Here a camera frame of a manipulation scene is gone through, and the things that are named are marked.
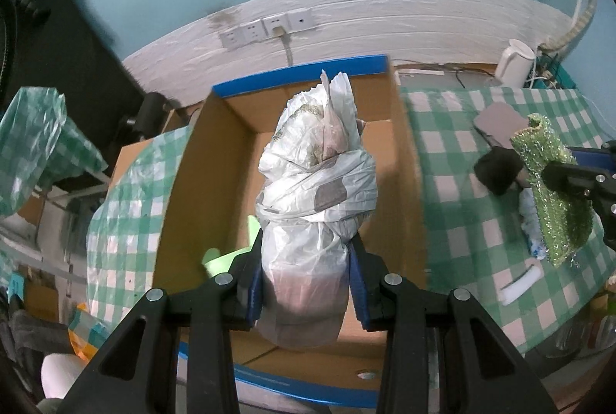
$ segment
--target cardboard box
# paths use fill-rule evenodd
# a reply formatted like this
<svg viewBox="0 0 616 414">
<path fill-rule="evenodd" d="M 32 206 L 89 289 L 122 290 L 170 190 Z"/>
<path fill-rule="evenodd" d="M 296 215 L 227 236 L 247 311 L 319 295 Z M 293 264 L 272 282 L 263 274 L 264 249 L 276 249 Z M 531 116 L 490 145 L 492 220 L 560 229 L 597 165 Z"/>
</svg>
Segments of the cardboard box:
<svg viewBox="0 0 616 414">
<path fill-rule="evenodd" d="M 154 287 L 170 293 L 195 288 L 207 278 L 201 265 L 207 249 L 224 254 L 248 244 L 246 217 L 254 214 L 264 183 L 258 171 L 263 148 L 289 98 L 316 86 L 322 68 L 330 78 L 340 71 L 349 75 L 358 117 L 367 122 L 362 141 L 377 162 L 377 210 L 360 230 L 366 249 L 390 271 L 425 287 L 420 170 L 406 109 L 383 56 L 289 67 L 214 87 L 173 185 Z M 235 362 L 257 375 L 364 390 L 378 390 L 379 379 L 365 381 L 357 373 L 382 369 L 385 340 L 384 333 L 361 329 L 352 302 L 338 342 L 330 346 L 286 351 L 255 332 L 232 336 Z"/>
</svg>

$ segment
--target white kettle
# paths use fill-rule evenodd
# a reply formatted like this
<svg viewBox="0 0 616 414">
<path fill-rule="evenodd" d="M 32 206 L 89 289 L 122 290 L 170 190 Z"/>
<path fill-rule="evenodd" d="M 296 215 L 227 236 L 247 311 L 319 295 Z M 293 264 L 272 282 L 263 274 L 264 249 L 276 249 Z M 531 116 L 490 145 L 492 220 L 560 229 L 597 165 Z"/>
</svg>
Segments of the white kettle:
<svg viewBox="0 0 616 414">
<path fill-rule="evenodd" d="M 533 66 L 535 52 L 522 41 L 509 40 L 509 47 L 503 51 L 494 77 L 503 86 L 522 87 Z"/>
</svg>

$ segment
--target white plastic sheet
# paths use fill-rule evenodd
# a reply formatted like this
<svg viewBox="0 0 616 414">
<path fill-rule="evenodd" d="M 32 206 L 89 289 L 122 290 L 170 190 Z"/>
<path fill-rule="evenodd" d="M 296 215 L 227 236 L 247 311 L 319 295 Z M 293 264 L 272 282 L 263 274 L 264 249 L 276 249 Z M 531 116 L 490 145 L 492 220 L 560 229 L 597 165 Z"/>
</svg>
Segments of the white plastic sheet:
<svg viewBox="0 0 616 414">
<path fill-rule="evenodd" d="M 295 95 L 259 161 L 264 308 L 257 329 L 283 347 L 334 342 L 349 299 L 346 243 L 377 205 L 349 78 Z"/>
</svg>

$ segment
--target electrical socket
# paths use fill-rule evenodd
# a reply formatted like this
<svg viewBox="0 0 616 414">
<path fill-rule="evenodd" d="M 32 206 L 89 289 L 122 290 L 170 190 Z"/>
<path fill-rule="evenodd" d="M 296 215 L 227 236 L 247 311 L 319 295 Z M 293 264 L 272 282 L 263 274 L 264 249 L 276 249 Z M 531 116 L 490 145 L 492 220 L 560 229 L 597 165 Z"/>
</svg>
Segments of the electrical socket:
<svg viewBox="0 0 616 414">
<path fill-rule="evenodd" d="M 265 26 L 269 37 L 278 37 L 278 35 L 273 31 L 276 27 L 282 27 L 287 33 L 291 31 L 291 25 L 289 24 L 289 18 L 286 16 L 286 13 L 263 18 L 263 25 Z"/>
<path fill-rule="evenodd" d="M 307 7 L 289 11 L 286 16 L 289 20 L 289 26 L 291 27 L 290 32 L 300 32 L 301 30 L 308 30 L 316 27 L 316 23 L 312 17 L 312 10 Z"/>
<path fill-rule="evenodd" d="M 218 37 L 223 43 L 223 47 L 227 49 L 237 49 L 246 44 L 244 32 L 240 27 L 233 27 L 218 34 Z"/>
<path fill-rule="evenodd" d="M 250 23 L 245 23 L 241 26 L 246 44 L 267 39 L 266 28 L 263 26 L 263 21 L 255 20 Z"/>
</svg>

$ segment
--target white handle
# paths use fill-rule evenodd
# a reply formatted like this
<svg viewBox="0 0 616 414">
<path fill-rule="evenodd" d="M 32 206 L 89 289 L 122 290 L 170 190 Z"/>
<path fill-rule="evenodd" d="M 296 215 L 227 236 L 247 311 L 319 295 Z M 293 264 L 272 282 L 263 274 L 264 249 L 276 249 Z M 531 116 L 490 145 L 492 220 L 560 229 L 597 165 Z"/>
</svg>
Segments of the white handle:
<svg viewBox="0 0 616 414">
<path fill-rule="evenodd" d="M 512 46 L 509 46 L 507 49 L 503 51 L 503 54 L 501 55 L 501 59 L 497 65 L 497 69 L 494 72 L 494 77 L 496 77 L 498 80 L 501 80 L 501 78 L 503 78 L 503 74 L 504 74 L 505 69 L 507 68 L 507 65 L 509 65 L 509 62 L 513 59 L 513 56 L 516 54 L 517 54 L 517 51 Z"/>
</svg>

